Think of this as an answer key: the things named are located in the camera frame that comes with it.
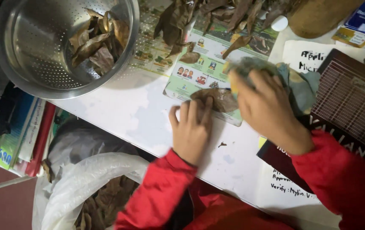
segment white plastic bag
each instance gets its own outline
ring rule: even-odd
[[[149,162],[124,153],[97,154],[64,169],[54,185],[42,219],[42,230],[75,229],[83,202],[109,180],[126,175],[140,183]]]

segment white bottle cap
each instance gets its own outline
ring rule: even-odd
[[[282,30],[286,29],[287,24],[288,24],[288,22],[287,22],[287,18],[286,18],[285,16],[283,16],[283,15],[280,15],[279,17],[277,17],[277,18],[276,18],[276,19],[272,22],[271,27],[272,27],[272,29],[273,29],[274,31],[278,31],[278,32],[280,32],[280,31],[282,31]]]

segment red sleeve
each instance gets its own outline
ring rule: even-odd
[[[292,156],[297,173],[325,207],[342,215],[341,229],[365,229],[365,161],[329,133],[312,131],[312,138],[312,152]]]
[[[195,167],[170,149],[165,157],[149,164],[143,183],[119,212],[114,229],[161,229],[196,173]]]

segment hand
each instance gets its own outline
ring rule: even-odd
[[[235,71],[229,72],[231,84],[238,88],[242,118],[258,133],[289,154],[301,155],[314,148],[310,131],[293,115],[289,97],[278,76],[253,70],[249,77],[255,89]]]
[[[180,122],[175,113],[180,109]],[[198,166],[208,145],[212,128],[212,97],[207,104],[200,100],[184,102],[171,107],[169,119],[173,128],[173,149],[186,162]]]

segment box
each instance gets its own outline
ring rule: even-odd
[[[336,31],[332,39],[359,48],[365,45],[365,2]]]

